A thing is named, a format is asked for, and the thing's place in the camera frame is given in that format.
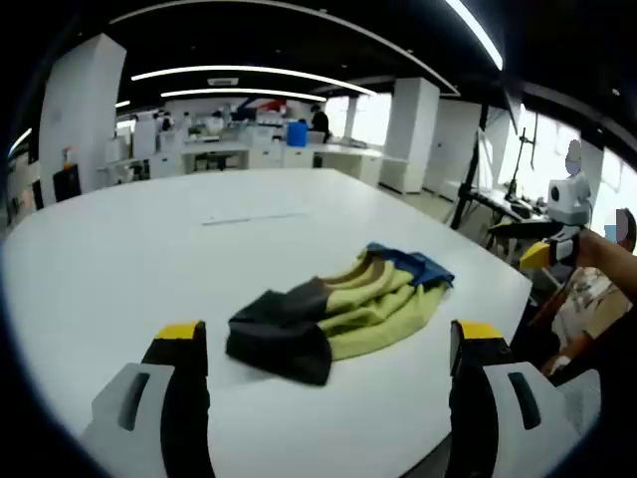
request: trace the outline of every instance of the ceiling light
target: ceiling light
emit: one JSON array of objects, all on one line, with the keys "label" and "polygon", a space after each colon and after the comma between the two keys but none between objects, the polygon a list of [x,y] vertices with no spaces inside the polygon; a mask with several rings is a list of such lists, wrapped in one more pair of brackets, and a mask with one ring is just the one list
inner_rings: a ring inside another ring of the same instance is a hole
[{"label": "ceiling light", "polygon": [[221,93],[248,93],[252,95],[272,95],[275,97],[291,97],[301,98],[303,100],[312,100],[314,102],[325,102],[327,98],[317,97],[315,95],[306,95],[305,93],[281,92],[279,90],[260,90],[258,88],[204,88],[201,90],[182,90],[180,92],[162,93],[162,98],[181,97],[182,95],[215,95]]},{"label": "ceiling light", "polygon": [[270,67],[248,67],[248,66],[237,66],[237,65],[211,65],[211,66],[201,66],[201,67],[182,67],[182,68],[171,68],[168,70],[159,70],[156,72],[144,73],[142,75],[135,75],[130,79],[136,82],[137,80],[144,80],[146,78],[153,77],[161,77],[163,75],[173,75],[175,73],[192,73],[192,72],[255,72],[255,73],[273,73],[276,75],[288,75],[291,77],[299,77],[299,78],[307,78],[308,80],[316,80],[317,82],[330,83],[331,85],[337,85],[339,87],[347,88],[349,90],[354,90],[359,93],[363,93],[365,95],[370,95],[372,97],[376,96],[376,92],[372,90],[368,90],[367,88],[360,87],[358,85],[353,85],[351,83],[341,82],[339,80],[335,80],[334,78],[322,77],[320,75],[312,75],[310,73],[303,72],[295,72],[293,70],[284,70],[281,68],[270,68]]},{"label": "ceiling light", "polygon": [[13,145],[9,148],[9,155],[11,155],[11,153],[13,152],[13,150],[14,150],[16,147],[18,147],[18,145],[20,145],[20,143],[21,143],[22,141],[24,141],[24,140],[25,140],[25,138],[26,138],[29,134],[31,134],[31,129],[30,129],[30,128],[29,128],[29,129],[27,129],[26,131],[24,131],[24,132],[20,135],[20,137],[19,137],[18,139],[16,139],[16,142],[14,142],[14,143],[13,143]]},{"label": "ceiling light", "polygon": [[487,53],[498,67],[498,70],[503,68],[502,55],[491,41],[485,29],[478,23],[478,20],[471,14],[471,12],[465,7],[460,0],[446,0],[451,8],[462,18],[463,22],[474,32],[474,35],[478,37],[482,46],[487,50]]}]

